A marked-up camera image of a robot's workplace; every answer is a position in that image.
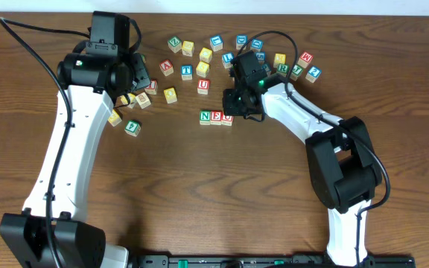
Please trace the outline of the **red u block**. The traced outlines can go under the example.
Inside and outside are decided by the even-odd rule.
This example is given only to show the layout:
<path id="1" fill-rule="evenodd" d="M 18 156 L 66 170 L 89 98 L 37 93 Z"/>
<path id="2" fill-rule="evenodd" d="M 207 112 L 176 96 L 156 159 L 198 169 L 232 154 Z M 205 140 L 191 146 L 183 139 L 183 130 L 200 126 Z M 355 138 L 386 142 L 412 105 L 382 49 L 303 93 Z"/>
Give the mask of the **red u block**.
<path id="1" fill-rule="evenodd" d="M 234 117 L 231 115 L 223 115 L 221 118 L 221 123 L 225 126 L 232 126 L 233 119 Z"/>
<path id="2" fill-rule="evenodd" d="M 197 83 L 197 93 L 201 95 L 207 95 L 209 93 L 210 80 L 199 79 Z"/>

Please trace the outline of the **red E block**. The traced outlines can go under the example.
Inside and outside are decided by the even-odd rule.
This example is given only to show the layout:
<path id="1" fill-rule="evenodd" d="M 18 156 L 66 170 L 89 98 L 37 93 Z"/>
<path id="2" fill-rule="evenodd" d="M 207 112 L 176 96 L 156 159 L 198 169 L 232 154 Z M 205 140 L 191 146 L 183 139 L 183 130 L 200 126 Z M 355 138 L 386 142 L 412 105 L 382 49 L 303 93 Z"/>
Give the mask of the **red E block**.
<path id="1" fill-rule="evenodd" d="M 221 111 L 212 110 L 210 113 L 210 124 L 221 125 L 223 113 Z"/>

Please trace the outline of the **green N block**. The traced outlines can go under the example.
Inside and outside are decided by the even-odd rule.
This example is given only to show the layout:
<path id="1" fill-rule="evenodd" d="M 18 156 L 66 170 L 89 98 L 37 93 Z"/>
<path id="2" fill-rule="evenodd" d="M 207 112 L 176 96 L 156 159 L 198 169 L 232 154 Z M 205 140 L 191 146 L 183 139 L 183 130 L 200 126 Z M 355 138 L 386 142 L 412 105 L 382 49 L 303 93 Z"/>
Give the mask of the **green N block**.
<path id="1" fill-rule="evenodd" d="M 210 124 L 211 124 L 211 111 L 200 110 L 200 125 L 210 125 Z"/>

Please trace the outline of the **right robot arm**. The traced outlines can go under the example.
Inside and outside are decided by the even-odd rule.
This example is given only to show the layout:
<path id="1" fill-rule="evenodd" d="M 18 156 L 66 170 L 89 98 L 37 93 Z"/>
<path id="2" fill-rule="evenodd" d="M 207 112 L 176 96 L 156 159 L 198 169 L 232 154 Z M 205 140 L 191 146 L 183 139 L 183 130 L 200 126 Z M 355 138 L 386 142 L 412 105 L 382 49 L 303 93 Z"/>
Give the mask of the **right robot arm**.
<path id="1" fill-rule="evenodd" d="M 223 93 L 224 114 L 254 121 L 269 116 L 303 142 L 312 188 L 328 209 L 327 254 L 338 266 L 361 264 L 367 256 L 363 214 L 382 181 L 365 123 L 321 110 L 286 77 L 268 75 L 252 51 L 228 61 L 235 86 Z"/>

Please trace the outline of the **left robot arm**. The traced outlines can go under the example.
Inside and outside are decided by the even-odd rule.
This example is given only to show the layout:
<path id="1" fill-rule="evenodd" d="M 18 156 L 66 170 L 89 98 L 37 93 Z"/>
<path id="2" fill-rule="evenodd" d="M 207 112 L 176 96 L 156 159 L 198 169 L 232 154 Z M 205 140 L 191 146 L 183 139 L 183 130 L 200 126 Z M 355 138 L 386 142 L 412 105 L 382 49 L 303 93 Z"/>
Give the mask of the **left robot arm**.
<path id="1" fill-rule="evenodd" d="M 130 41 L 136 21 L 96 11 L 73 51 L 50 71 L 57 117 L 42 169 L 18 214 L 6 213 L 0 235 L 23 267 L 127 267 L 129 252 L 87 223 L 89 181 L 101 134 L 119 97 L 150 77 Z"/>

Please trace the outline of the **red I block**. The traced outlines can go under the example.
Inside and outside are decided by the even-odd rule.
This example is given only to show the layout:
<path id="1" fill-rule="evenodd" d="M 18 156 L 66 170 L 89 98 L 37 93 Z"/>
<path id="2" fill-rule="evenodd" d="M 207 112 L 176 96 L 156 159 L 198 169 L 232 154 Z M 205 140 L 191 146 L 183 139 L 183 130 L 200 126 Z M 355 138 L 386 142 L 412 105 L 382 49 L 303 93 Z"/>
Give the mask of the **red I block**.
<path id="1" fill-rule="evenodd" d="M 158 90 L 158 83 L 156 80 L 151 80 L 150 84 L 144 89 L 149 95 L 156 95 Z"/>

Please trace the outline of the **yellow block beside V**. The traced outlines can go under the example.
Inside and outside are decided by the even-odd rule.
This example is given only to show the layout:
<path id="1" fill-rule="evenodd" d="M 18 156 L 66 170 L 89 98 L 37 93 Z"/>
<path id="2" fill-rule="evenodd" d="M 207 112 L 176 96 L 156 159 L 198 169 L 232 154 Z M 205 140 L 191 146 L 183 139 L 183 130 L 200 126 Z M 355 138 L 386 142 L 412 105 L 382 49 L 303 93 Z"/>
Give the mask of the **yellow block beside V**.
<path id="1" fill-rule="evenodd" d="M 132 109 L 136 104 L 136 96 L 133 93 L 128 93 L 126 95 L 121 96 L 122 106 L 126 106 Z"/>

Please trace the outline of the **plain wooden picture block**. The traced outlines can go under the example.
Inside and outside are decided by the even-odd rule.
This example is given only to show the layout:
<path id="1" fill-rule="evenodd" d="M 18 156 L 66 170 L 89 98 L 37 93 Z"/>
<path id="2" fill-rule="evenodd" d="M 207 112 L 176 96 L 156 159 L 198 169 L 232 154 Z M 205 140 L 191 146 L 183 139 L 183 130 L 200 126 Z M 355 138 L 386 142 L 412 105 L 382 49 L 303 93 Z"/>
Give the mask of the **plain wooden picture block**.
<path id="1" fill-rule="evenodd" d="M 142 109 L 147 108 L 151 105 L 150 98 L 145 92 L 136 95 L 136 101 Z"/>

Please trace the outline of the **red A block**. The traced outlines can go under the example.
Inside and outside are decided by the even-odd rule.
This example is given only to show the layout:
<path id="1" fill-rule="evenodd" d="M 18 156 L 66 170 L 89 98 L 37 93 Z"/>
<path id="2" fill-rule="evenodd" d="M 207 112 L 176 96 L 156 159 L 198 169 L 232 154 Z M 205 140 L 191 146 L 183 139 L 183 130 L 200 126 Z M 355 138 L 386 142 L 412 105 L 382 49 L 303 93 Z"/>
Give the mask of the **red A block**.
<path id="1" fill-rule="evenodd" d="M 174 73 L 174 66 L 170 60 L 163 60 L 159 64 L 161 72 L 167 77 Z"/>

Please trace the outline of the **yellow O block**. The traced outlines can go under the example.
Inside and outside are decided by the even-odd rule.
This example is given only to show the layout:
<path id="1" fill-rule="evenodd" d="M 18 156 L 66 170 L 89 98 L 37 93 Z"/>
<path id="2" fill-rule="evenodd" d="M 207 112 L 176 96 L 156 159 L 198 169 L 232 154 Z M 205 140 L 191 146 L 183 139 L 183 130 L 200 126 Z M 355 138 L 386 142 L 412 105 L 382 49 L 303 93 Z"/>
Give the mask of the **yellow O block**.
<path id="1" fill-rule="evenodd" d="M 163 92 L 167 103 L 177 102 L 177 93 L 174 87 L 165 89 Z"/>

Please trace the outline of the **blue P block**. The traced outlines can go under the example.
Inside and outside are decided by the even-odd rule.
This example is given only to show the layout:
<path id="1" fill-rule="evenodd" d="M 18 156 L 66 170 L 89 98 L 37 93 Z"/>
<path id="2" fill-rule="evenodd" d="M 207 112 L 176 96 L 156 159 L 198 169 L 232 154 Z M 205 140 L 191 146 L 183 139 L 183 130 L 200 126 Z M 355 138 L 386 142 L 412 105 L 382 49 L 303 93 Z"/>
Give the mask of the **blue P block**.
<path id="1" fill-rule="evenodd" d="M 262 65 L 262 68 L 265 70 L 267 76 L 271 75 L 271 67 L 270 67 L 270 65 L 268 63 L 264 63 Z"/>

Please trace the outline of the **blue L block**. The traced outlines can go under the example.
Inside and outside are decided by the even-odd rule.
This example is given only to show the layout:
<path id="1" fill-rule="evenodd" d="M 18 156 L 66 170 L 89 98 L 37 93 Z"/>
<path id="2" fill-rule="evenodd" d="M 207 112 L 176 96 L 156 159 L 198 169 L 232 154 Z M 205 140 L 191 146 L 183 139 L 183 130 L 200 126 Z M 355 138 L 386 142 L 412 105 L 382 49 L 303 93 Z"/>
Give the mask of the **blue L block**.
<path id="1" fill-rule="evenodd" d="M 231 61 L 234 59 L 234 54 L 232 52 L 226 53 L 222 55 L 222 63 L 224 68 L 231 68 Z"/>

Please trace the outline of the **blue T block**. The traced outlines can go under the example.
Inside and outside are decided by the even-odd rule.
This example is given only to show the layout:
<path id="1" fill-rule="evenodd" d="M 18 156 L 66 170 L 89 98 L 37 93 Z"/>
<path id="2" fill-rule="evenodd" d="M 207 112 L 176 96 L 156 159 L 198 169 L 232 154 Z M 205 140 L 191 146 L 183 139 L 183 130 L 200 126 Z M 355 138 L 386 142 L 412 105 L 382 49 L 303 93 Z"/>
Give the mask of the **blue T block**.
<path id="1" fill-rule="evenodd" d="M 192 80 L 193 79 L 192 65 L 181 66 L 181 78 L 182 78 L 182 80 Z"/>

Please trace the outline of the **yellow block far left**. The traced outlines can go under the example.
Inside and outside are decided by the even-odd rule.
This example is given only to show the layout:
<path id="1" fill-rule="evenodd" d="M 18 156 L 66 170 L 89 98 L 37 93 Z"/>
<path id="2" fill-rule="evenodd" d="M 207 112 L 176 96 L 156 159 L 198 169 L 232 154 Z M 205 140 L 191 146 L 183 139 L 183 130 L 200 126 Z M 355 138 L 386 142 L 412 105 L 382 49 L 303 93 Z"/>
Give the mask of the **yellow block far left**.
<path id="1" fill-rule="evenodd" d="M 113 127 L 117 126 L 122 122 L 121 116 L 117 113 L 115 109 L 112 110 L 111 115 L 107 120 Z"/>

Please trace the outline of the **yellow S block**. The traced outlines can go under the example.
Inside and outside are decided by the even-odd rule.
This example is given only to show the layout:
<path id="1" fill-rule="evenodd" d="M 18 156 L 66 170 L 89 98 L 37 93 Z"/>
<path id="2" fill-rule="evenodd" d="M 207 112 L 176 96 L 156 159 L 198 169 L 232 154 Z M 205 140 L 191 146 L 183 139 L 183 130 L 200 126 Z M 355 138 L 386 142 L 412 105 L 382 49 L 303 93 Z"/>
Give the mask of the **yellow S block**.
<path id="1" fill-rule="evenodd" d="M 199 61 L 196 67 L 196 73 L 200 77 L 207 77 L 209 73 L 210 65 L 203 61 Z"/>

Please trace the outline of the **green Z block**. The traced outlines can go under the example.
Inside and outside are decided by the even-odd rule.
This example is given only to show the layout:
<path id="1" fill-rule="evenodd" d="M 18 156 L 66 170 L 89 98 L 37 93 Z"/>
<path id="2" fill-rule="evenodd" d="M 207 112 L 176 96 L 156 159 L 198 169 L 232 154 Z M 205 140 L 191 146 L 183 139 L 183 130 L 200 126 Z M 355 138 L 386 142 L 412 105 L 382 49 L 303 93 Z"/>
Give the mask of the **green Z block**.
<path id="1" fill-rule="evenodd" d="M 168 47 L 176 54 L 182 49 L 182 41 L 178 36 L 173 36 L 168 40 Z"/>

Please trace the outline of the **green 4 block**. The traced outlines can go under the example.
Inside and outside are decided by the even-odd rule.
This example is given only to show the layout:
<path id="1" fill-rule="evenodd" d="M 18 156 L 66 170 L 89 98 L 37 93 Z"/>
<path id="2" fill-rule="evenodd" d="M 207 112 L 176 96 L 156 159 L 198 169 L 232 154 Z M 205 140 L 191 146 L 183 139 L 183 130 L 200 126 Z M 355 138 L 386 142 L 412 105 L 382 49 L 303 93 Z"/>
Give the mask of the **green 4 block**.
<path id="1" fill-rule="evenodd" d="M 136 137 L 141 131 L 141 125 L 136 121 L 128 121 L 124 131 L 125 133 Z"/>

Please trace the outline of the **blue 5 block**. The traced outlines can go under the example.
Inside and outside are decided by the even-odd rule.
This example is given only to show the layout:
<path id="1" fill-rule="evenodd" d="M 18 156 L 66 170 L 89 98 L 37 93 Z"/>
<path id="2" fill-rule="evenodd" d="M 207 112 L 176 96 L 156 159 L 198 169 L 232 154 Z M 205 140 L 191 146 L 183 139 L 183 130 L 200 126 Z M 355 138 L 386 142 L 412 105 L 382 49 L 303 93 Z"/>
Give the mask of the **blue 5 block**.
<path id="1" fill-rule="evenodd" d="M 266 54 L 263 51 L 256 52 L 255 55 L 260 63 L 263 63 L 266 60 Z"/>

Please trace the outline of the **yellow block top row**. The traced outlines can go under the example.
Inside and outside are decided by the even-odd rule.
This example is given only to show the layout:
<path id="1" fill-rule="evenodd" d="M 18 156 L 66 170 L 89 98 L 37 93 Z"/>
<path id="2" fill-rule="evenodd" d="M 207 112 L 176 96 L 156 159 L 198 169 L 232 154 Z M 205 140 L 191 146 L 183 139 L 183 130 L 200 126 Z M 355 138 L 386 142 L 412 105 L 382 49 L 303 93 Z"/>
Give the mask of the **yellow block top row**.
<path id="1" fill-rule="evenodd" d="M 192 57 L 194 54 L 194 43 L 192 41 L 185 40 L 182 43 L 182 55 Z"/>

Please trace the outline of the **yellow C block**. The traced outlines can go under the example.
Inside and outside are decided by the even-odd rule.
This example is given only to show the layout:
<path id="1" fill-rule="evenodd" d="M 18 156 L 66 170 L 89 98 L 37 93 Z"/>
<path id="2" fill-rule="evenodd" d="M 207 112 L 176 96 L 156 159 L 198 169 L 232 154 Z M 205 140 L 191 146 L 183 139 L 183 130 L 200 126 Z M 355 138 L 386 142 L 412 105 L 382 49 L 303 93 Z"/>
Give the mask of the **yellow C block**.
<path id="1" fill-rule="evenodd" d="M 210 63 L 213 57 L 213 51 L 208 48 L 202 48 L 200 51 L 200 60 L 205 63 Z"/>

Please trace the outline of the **green R block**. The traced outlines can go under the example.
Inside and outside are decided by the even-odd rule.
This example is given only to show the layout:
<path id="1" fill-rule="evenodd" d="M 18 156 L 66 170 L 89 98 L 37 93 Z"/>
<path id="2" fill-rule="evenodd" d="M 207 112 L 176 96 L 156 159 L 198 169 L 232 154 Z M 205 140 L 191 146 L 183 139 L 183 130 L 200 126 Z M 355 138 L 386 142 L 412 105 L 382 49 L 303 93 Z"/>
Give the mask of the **green R block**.
<path id="1" fill-rule="evenodd" d="M 276 72 L 279 73 L 281 76 L 286 77 L 289 72 L 289 65 L 284 63 L 279 63 L 276 69 Z"/>

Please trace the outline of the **yellow K block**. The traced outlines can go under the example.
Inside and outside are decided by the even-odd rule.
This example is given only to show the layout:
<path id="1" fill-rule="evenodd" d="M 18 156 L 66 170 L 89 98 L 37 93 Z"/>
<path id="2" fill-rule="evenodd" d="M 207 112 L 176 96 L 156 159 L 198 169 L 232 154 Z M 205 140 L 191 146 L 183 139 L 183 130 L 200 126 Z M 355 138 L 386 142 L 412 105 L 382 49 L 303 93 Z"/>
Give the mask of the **yellow K block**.
<path id="1" fill-rule="evenodd" d="M 286 63 L 286 55 L 276 53 L 273 60 L 273 67 L 278 68 L 280 64 Z"/>

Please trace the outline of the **blue D block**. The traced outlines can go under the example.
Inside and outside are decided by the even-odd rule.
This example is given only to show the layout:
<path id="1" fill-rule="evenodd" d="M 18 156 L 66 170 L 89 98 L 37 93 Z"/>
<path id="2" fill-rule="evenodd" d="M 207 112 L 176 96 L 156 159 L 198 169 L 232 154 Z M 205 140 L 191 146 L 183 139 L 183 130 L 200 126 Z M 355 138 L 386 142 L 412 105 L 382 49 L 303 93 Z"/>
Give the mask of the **blue D block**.
<path id="1" fill-rule="evenodd" d="M 247 43 L 247 35 L 237 35 L 235 39 L 235 48 L 237 51 L 241 50 Z"/>

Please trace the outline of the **blue block top row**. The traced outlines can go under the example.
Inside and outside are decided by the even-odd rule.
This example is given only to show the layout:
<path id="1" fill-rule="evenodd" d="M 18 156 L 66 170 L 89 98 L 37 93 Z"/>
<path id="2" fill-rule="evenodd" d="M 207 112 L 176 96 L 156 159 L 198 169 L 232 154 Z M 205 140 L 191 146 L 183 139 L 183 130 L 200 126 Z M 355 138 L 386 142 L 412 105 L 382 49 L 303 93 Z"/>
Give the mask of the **blue block top row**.
<path id="1" fill-rule="evenodd" d="M 223 39 L 221 35 L 212 36 L 209 41 L 213 51 L 220 51 L 223 49 Z"/>

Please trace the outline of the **green J block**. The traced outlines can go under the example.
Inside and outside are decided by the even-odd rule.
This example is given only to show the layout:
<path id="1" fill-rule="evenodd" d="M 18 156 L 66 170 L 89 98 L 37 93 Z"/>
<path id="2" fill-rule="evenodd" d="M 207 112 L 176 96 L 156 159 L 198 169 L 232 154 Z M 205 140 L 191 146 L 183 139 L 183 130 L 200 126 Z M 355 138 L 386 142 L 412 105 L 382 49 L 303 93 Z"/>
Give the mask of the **green J block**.
<path id="1" fill-rule="evenodd" d="M 302 75 L 303 71 L 304 71 L 304 68 L 296 64 L 293 67 L 293 71 L 290 74 L 291 80 L 296 81 Z"/>

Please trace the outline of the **red M block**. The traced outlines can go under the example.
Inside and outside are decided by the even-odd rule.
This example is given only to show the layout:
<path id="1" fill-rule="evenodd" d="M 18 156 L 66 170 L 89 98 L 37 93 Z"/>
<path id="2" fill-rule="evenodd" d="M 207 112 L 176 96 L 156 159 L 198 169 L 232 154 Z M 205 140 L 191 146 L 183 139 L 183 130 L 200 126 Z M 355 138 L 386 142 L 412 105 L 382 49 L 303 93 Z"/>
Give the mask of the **red M block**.
<path id="1" fill-rule="evenodd" d="M 307 68 L 311 64 L 313 58 L 314 56 L 312 54 L 305 51 L 299 56 L 297 64 L 302 68 Z"/>

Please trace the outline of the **blue 2 block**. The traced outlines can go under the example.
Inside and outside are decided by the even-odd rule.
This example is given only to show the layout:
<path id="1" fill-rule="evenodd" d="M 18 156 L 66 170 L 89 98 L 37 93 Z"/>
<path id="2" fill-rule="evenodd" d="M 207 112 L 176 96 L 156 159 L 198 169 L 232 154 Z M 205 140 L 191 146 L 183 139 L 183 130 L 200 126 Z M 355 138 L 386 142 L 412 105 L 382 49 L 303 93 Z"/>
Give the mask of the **blue 2 block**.
<path id="1" fill-rule="evenodd" d="M 311 83 L 314 83 L 319 78 L 321 73 L 322 71 L 319 68 L 317 68 L 316 66 L 311 66 L 305 76 L 305 79 Z"/>

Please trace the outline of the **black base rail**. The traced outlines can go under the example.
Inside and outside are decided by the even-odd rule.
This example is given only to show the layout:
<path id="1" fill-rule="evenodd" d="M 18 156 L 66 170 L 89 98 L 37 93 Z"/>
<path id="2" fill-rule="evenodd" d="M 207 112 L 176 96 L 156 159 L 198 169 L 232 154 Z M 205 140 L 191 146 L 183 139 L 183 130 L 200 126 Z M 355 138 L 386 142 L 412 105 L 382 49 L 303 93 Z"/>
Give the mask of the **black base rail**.
<path id="1" fill-rule="evenodd" d="M 416 268 L 412 257 L 378 257 L 356 254 L 308 253 L 283 256 L 169 256 L 139 255 L 128 261 L 129 268 L 284 268 L 284 267 L 364 267 Z"/>

